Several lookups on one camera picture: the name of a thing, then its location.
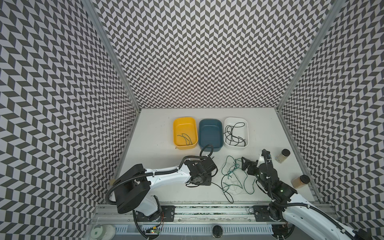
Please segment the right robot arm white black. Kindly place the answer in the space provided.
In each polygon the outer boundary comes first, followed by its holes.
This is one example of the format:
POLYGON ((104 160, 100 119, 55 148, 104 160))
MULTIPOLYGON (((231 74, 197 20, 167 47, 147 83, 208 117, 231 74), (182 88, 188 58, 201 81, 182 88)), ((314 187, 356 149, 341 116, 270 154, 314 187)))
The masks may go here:
POLYGON ((271 202, 267 207, 268 217, 275 222, 291 223, 314 240, 371 240, 373 237, 363 229, 355 230, 335 220, 307 201, 296 189, 282 182, 274 169, 270 152, 263 149, 264 161, 251 161, 242 157, 242 170, 256 178, 271 202))

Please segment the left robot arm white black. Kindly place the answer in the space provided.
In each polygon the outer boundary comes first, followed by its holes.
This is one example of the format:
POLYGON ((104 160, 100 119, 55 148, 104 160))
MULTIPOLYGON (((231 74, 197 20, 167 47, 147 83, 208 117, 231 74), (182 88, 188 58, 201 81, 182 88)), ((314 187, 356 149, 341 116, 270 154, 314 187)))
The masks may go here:
POLYGON ((164 208, 152 194, 153 190, 174 184, 191 188, 210 186, 218 172, 213 152, 213 145, 206 145, 198 156, 185 156, 179 165, 171 168, 146 169, 136 164, 115 180, 105 201, 116 206, 119 214, 132 212, 135 220, 143 216, 148 222, 155 221, 164 214, 164 208))

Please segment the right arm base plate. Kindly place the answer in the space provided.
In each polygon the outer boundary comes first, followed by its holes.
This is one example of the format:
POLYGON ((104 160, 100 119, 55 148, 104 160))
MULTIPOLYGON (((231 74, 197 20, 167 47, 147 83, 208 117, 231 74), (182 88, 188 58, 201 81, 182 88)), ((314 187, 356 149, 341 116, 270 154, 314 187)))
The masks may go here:
POLYGON ((271 213, 269 210, 269 206, 267 205, 256 205, 253 206, 253 215, 255 217, 256 222, 261 223, 261 222, 273 222, 274 220, 271 217, 271 213))

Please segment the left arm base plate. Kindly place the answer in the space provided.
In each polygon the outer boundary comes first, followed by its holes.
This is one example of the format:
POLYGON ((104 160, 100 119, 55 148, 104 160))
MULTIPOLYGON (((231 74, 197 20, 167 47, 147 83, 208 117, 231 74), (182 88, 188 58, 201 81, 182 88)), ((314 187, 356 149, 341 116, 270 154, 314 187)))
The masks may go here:
POLYGON ((173 222, 175 217, 175 209, 175 206, 161 206, 160 209, 149 216, 135 211, 134 217, 137 222, 173 222))

